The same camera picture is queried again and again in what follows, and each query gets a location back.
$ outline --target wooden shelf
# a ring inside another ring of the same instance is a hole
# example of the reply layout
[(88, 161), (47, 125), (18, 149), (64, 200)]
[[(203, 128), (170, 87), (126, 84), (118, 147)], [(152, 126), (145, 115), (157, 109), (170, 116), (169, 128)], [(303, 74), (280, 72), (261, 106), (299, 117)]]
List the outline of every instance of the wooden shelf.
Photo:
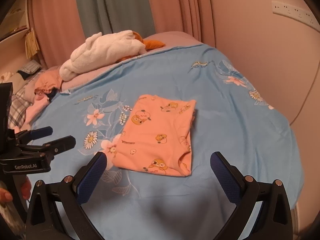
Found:
[(16, 0), (0, 25), (0, 49), (18, 39), (23, 39), (29, 31), (28, 0)]

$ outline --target orange stuffed toy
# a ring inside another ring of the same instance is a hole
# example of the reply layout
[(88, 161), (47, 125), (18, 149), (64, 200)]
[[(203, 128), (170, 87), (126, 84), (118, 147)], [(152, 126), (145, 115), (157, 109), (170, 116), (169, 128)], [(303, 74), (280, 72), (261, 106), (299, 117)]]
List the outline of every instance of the orange stuffed toy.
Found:
[[(165, 46), (165, 44), (161, 41), (157, 41), (157, 40), (144, 40), (139, 33), (133, 32), (133, 34), (135, 35), (135, 39), (142, 42), (145, 46), (146, 46), (146, 50), (152, 50), (152, 49), (158, 49), (158, 48), (162, 48)], [(117, 61), (117, 63), (124, 61), (126, 59), (132, 58), (135, 56), (127, 56), (127, 57), (123, 57), (121, 59), (119, 59)]]

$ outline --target blue gripper pad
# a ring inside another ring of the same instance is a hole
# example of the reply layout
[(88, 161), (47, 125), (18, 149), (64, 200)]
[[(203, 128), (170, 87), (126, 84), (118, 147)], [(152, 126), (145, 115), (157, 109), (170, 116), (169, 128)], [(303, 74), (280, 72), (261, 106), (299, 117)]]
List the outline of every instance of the blue gripper pad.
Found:
[(53, 129), (50, 126), (36, 129), (36, 130), (31, 130), (30, 131), (30, 138), (31, 140), (37, 140), (39, 138), (47, 137), (49, 135), (52, 135)]
[(83, 176), (83, 179), (79, 182), (76, 190), (76, 199), (79, 205), (87, 203), (90, 199), (94, 188), (107, 167), (106, 155), (102, 152), (98, 152), (88, 163), (87, 167), (89, 167), (89, 169)]
[(217, 152), (211, 155), (210, 166), (229, 201), (239, 205), (241, 201), (241, 188)]

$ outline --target pink flower print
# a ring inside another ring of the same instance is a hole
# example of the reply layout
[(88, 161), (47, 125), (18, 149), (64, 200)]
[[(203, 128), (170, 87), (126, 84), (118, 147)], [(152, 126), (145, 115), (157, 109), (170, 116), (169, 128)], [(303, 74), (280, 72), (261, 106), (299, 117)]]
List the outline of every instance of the pink flower print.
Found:
[(233, 82), (234, 84), (236, 84), (237, 86), (243, 86), (246, 88), (246, 85), (244, 84), (244, 82), (238, 78), (232, 77), (232, 76), (228, 76), (228, 80), (226, 80), (226, 82), (230, 83)]
[(87, 118), (89, 121), (87, 122), (87, 126), (93, 123), (93, 125), (97, 125), (97, 119), (102, 119), (104, 117), (104, 113), (99, 113), (99, 109), (96, 109), (93, 114), (88, 114)]
[(121, 134), (116, 135), (112, 141), (109, 140), (103, 140), (101, 142), (101, 148), (103, 149), (102, 152), (105, 153), (105, 155), (107, 156), (107, 168), (106, 170), (110, 170), (113, 167), (113, 163), (112, 163), (112, 159), (116, 156), (117, 151), (116, 151), (116, 147), (117, 147), (117, 142), (120, 138)]

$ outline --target green curtain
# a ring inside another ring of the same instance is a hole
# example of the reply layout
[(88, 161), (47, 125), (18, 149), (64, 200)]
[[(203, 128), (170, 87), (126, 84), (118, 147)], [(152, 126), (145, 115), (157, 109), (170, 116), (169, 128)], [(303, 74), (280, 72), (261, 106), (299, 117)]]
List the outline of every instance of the green curtain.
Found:
[(76, 0), (87, 37), (95, 33), (138, 32), (143, 38), (155, 31), (149, 0)]

